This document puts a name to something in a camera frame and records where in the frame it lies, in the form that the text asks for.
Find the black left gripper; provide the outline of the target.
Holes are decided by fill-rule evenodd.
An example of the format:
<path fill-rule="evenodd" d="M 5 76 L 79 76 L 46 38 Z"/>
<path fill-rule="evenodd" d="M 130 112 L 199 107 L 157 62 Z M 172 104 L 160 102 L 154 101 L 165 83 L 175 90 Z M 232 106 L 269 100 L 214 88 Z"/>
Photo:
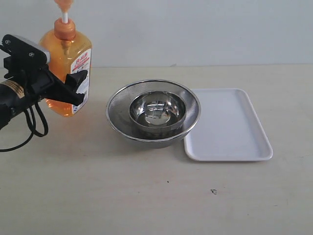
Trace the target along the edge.
<path fill-rule="evenodd" d="M 25 100 L 46 98 L 78 106 L 84 101 L 85 95 L 72 90 L 79 88 L 87 74 L 87 70 L 67 74 L 64 84 L 48 69 L 48 65 L 26 66 L 21 69 L 22 98 Z"/>

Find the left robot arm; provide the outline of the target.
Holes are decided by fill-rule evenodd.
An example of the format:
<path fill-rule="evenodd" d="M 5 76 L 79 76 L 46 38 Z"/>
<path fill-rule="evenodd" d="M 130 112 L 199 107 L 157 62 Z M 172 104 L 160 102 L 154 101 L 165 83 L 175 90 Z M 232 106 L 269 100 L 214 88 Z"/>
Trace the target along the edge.
<path fill-rule="evenodd" d="M 77 89 L 87 74 L 87 70 L 67 74 L 66 81 L 62 82 L 47 65 L 31 72 L 14 73 L 0 84 L 0 127 L 5 127 L 12 118 L 43 99 L 80 105 L 85 95 Z"/>

